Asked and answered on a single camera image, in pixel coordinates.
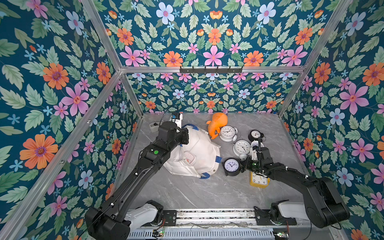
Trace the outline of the small black alarm clock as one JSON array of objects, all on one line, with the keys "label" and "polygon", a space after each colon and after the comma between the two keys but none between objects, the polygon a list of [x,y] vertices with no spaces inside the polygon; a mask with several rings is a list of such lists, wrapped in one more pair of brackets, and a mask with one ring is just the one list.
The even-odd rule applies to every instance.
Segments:
[{"label": "small black alarm clock", "polygon": [[265,135],[258,131],[258,130],[251,130],[250,133],[248,134],[248,139],[249,141],[258,141],[258,142],[263,142],[264,141]]}]

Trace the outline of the black yellow square clock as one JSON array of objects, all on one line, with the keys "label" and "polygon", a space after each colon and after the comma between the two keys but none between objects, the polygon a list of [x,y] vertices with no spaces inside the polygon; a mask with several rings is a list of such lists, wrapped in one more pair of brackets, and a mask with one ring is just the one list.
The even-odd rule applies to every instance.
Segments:
[{"label": "black yellow square clock", "polygon": [[252,187],[265,189],[269,186],[270,179],[264,177],[263,175],[257,175],[253,172],[250,172],[250,185]]}]

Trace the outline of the black purple-face alarm clock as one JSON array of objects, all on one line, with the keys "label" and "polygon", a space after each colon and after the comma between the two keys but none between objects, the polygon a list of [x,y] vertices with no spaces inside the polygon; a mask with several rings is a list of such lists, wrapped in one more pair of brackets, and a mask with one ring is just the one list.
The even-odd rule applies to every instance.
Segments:
[{"label": "black purple-face alarm clock", "polygon": [[235,177],[245,171],[238,159],[228,158],[222,162],[222,166],[227,177]]}]

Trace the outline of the white twin-bell alarm clock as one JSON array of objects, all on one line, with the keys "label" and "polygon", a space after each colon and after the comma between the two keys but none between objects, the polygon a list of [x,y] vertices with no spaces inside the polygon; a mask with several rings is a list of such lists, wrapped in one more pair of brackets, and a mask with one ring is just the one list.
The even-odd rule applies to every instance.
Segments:
[{"label": "white twin-bell alarm clock", "polygon": [[251,143],[251,147],[252,147],[253,150],[256,150],[256,149],[259,149],[259,148],[263,148],[264,144],[262,142],[259,142],[259,141],[253,141]]}]

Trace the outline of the silver twin-bell alarm clock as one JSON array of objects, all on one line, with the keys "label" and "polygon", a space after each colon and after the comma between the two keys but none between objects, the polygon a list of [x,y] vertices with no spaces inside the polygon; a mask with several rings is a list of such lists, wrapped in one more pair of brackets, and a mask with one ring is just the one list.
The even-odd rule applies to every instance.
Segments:
[{"label": "silver twin-bell alarm clock", "polygon": [[238,139],[238,129],[236,127],[224,126],[221,128],[219,137],[226,143],[235,142]]}]

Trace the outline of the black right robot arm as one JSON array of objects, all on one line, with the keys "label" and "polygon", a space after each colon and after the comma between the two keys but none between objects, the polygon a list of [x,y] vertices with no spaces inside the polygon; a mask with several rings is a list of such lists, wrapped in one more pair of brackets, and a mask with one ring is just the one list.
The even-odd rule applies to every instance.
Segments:
[{"label": "black right robot arm", "polygon": [[330,179],[311,177],[282,163],[275,163],[266,147],[255,149],[255,153],[255,160],[247,157],[242,162],[244,170],[286,184],[303,195],[302,204],[288,200],[272,203],[272,222],[280,223],[291,218],[303,219],[322,229],[350,218],[349,208]]}]

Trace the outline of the white canvas tote bag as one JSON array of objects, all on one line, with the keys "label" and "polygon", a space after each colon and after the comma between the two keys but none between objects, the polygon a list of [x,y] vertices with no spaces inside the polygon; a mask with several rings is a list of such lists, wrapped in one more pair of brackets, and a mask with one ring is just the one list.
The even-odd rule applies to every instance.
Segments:
[{"label": "white canvas tote bag", "polygon": [[184,127],[189,131],[189,143],[177,146],[164,167],[173,175],[208,179],[222,161],[220,146],[211,141],[207,131],[192,124]]}]

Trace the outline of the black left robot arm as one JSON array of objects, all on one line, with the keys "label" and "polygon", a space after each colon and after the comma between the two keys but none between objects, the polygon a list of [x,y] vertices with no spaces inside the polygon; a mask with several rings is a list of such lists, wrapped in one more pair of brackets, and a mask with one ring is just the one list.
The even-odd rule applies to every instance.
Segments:
[{"label": "black left robot arm", "polygon": [[163,206],[148,201],[133,211],[130,207],[145,184],[170,158],[171,152],[189,143],[189,130],[174,122],[159,126],[155,141],[140,153],[138,162],[129,176],[100,207],[86,212],[88,234],[96,240],[126,240],[132,231],[143,225],[158,224],[162,220]]}]

